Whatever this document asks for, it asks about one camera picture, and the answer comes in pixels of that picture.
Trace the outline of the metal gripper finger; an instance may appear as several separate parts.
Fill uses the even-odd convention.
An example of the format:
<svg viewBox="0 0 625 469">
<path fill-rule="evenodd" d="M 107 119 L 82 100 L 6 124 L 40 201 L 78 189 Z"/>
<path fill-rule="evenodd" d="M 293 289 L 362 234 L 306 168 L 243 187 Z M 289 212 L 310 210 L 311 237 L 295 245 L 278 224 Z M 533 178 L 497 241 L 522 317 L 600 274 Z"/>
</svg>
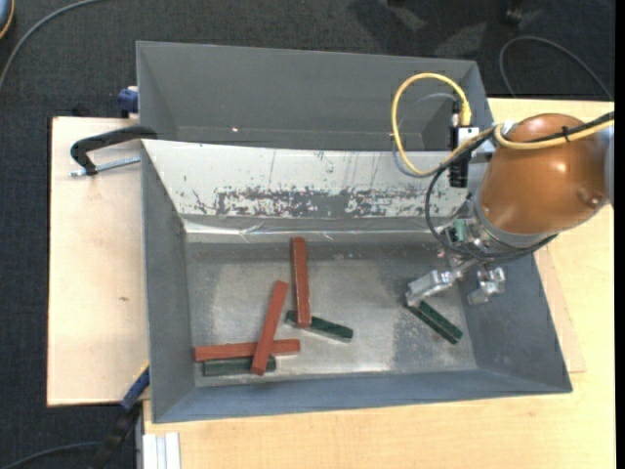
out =
<svg viewBox="0 0 625 469">
<path fill-rule="evenodd" d="M 478 287 L 468 296 L 470 305 L 481 305 L 493 296 L 501 295 L 506 288 L 506 275 L 502 267 L 480 268 L 477 271 Z"/>
<path fill-rule="evenodd" d="M 417 307 L 421 301 L 450 289 L 462 277 L 460 270 L 432 270 L 410 281 L 405 292 L 406 306 Z"/>
</svg>

